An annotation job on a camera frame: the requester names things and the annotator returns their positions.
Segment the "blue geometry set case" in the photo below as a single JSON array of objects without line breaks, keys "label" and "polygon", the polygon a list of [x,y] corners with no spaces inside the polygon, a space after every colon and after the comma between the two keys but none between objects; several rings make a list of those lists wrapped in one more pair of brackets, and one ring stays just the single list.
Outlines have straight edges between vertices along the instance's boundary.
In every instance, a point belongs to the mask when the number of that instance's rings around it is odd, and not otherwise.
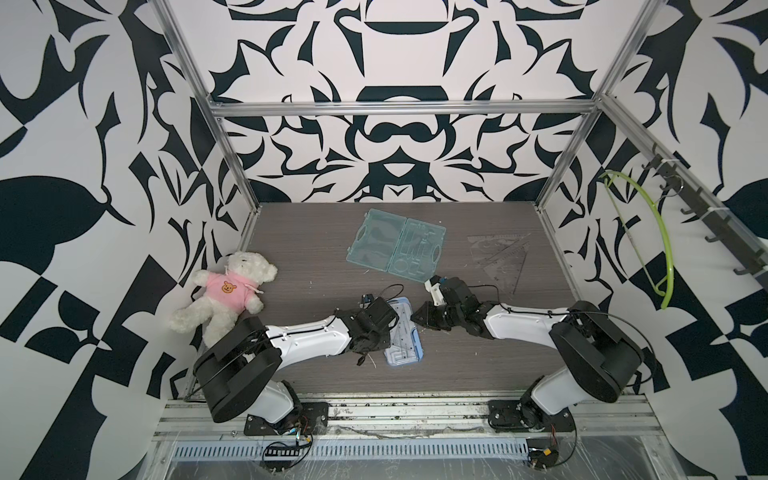
[{"label": "blue geometry set case", "polygon": [[398,314],[397,324],[390,330],[390,346],[384,350],[387,364],[392,367],[418,363],[423,359],[419,332],[411,320],[411,304],[406,297],[389,301],[389,305]]}]

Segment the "teal ruler set case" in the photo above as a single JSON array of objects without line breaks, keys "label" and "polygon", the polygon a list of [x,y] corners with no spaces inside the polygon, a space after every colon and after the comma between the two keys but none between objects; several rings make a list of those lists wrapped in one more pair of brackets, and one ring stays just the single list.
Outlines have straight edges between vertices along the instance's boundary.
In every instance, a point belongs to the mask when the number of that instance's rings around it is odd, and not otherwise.
[{"label": "teal ruler set case", "polygon": [[413,218],[370,209],[346,260],[366,269],[423,283],[440,261],[446,228]]}]

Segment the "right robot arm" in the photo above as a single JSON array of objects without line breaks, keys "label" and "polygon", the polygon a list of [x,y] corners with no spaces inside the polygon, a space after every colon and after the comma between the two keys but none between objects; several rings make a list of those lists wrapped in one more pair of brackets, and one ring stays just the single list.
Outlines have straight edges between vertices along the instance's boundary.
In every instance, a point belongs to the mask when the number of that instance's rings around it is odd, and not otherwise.
[{"label": "right robot arm", "polygon": [[411,316],[435,331],[455,327],[491,340],[518,340],[555,349],[564,367],[537,379],[509,406],[490,407],[489,424],[501,431],[572,431],[570,407],[585,400],[614,403],[644,362],[641,348],[594,304],[528,309],[481,301],[457,277],[425,282],[431,299]]}]

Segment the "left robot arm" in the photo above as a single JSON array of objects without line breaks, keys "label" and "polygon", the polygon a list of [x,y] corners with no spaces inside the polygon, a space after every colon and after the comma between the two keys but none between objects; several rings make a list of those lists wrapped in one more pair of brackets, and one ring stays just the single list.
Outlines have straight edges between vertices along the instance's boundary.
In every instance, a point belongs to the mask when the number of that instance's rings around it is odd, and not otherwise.
[{"label": "left robot arm", "polygon": [[398,321],[396,310],[381,297],[293,326],[265,325],[249,317],[198,358],[193,374],[215,423],[248,414],[285,430],[302,407],[288,382],[273,379],[280,369],[320,357],[365,357],[385,350]]}]

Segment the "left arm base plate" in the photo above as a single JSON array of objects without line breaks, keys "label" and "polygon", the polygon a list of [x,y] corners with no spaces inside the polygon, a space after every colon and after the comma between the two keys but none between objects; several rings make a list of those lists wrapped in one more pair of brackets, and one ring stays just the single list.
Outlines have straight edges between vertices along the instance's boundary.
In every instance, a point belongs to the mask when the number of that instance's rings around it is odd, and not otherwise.
[{"label": "left arm base plate", "polygon": [[327,427],[329,407],[327,402],[302,403],[277,423],[248,414],[243,433],[245,436],[313,435]]}]

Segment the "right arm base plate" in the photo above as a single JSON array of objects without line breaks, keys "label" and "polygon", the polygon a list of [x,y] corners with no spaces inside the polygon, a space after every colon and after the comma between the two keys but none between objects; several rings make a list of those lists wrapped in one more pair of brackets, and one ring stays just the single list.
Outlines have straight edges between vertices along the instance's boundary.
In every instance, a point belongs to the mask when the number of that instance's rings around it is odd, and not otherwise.
[{"label": "right arm base plate", "polygon": [[548,414],[532,400],[490,400],[489,426],[497,432],[570,433],[576,430],[568,408]]}]

